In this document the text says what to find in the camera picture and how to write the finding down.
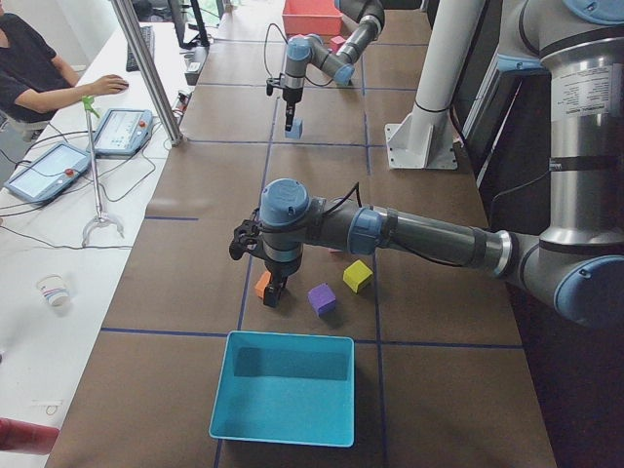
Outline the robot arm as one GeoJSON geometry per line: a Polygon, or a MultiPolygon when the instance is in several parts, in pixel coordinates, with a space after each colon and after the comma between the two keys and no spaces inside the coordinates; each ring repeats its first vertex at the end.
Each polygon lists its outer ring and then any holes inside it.
{"type": "Polygon", "coordinates": [[[325,199],[277,175],[253,214],[247,252],[270,272],[276,305],[305,246],[349,254],[391,249],[509,283],[581,326],[623,321],[623,5],[506,1],[499,71],[547,74],[549,134],[534,228],[490,228],[468,157],[451,141],[450,100],[485,9],[444,1],[415,103],[385,133],[367,186],[325,199]]]}
{"type": "Polygon", "coordinates": [[[285,136],[300,138],[302,121],[295,117],[301,102],[309,64],[328,75],[336,84],[346,86],[355,71],[355,63],[367,45],[382,32],[385,14],[381,1],[334,1],[336,8],[357,23],[356,29],[334,53],[316,34],[294,37],[288,41],[286,64],[276,87],[286,102],[285,136]]]}

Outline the person's hand on mouse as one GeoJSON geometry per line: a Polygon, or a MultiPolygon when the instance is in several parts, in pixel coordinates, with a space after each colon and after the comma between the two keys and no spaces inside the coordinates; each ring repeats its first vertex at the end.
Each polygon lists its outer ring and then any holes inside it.
{"type": "Polygon", "coordinates": [[[127,91],[129,83],[115,74],[104,75],[92,84],[91,94],[94,96],[117,95],[127,91]]]}

